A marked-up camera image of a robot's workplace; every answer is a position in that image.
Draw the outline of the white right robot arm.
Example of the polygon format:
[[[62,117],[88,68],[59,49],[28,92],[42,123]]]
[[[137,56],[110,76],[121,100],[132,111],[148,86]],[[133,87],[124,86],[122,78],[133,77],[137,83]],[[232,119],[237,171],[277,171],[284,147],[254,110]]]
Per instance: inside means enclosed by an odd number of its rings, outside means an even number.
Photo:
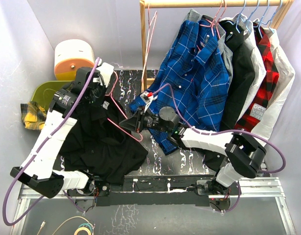
[[[199,186],[205,191],[224,194],[240,178],[256,177],[266,150],[254,137],[244,133],[217,135],[214,132],[194,131],[179,119],[172,107],[163,107],[158,114],[151,114],[144,107],[139,107],[134,115],[121,121],[119,126],[136,133],[154,129],[166,133],[168,141],[177,147],[209,150],[227,157],[229,162],[216,170],[213,179]]]

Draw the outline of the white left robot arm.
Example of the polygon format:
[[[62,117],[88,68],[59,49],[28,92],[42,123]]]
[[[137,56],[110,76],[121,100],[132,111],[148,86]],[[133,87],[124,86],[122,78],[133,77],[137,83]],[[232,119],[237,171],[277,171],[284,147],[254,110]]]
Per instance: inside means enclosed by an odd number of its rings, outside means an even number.
[[[56,91],[50,102],[45,125],[27,159],[11,169],[10,175],[44,197],[53,198],[62,190],[78,189],[84,195],[94,192],[91,174],[53,169],[57,155],[77,119],[71,115],[78,104],[100,105],[110,78],[111,65],[103,63],[94,72],[81,67],[74,81]]]

